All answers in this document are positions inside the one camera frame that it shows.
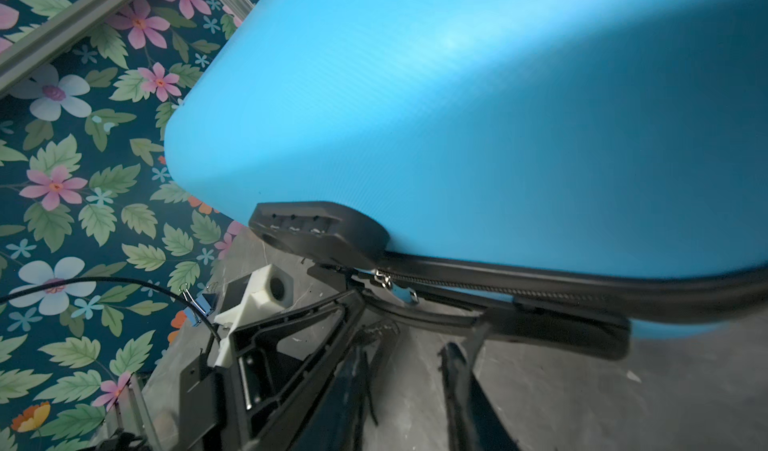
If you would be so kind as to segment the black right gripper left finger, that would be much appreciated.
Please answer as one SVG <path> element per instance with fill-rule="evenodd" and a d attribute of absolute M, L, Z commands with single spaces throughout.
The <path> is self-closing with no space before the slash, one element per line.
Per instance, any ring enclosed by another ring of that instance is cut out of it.
<path fill-rule="evenodd" d="M 368 357 L 354 346 L 290 450 L 361 450 L 368 390 Z"/>

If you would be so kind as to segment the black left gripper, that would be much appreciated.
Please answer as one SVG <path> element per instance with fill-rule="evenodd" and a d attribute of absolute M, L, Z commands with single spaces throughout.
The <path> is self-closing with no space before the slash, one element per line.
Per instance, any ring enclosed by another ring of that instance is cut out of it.
<path fill-rule="evenodd" d="M 180 376 L 179 450 L 287 450 L 355 334 L 365 305 L 356 291 L 235 331 L 233 363 L 200 357 Z M 278 344 L 329 319 L 328 334 L 299 360 Z"/>

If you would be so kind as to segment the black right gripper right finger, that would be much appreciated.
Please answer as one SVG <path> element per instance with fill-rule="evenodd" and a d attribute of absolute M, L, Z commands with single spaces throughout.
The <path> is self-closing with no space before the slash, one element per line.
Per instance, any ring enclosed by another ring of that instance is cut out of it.
<path fill-rule="evenodd" d="M 518 451 L 460 347 L 450 342 L 439 356 L 449 449 Z"/>

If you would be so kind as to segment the blue hard-shell suitcase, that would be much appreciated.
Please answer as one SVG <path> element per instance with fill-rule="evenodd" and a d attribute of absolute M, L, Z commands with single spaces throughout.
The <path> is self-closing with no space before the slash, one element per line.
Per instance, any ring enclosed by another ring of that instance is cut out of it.
<path fill-rule="evenodd" d="M 767 0 L 261 0 L 165 155 L 318 263 L 730 321 L 767 304 Z"/>

